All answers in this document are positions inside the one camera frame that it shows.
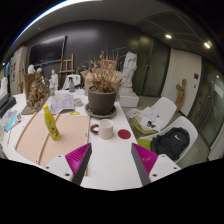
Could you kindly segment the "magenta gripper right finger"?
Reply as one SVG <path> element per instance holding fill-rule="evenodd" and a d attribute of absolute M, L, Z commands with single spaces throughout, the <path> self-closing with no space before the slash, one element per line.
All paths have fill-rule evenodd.
<path fill-rule="evenodd" d="M 135 143 L 132 144 L 131 154 L 142 185 L 149 184 L 149 174 L 158 159 L 158 155 Z"/>

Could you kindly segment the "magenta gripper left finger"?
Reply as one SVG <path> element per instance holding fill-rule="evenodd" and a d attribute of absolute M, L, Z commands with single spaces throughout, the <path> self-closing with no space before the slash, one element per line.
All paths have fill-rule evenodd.
<path fill-rule="evenodd" d="M 65 156 L 73 172 L 72 182 L 76 185 L 80 185 L 83 180 L 91 154 L 92 146 L 90 143 L 87 143 Z"/>

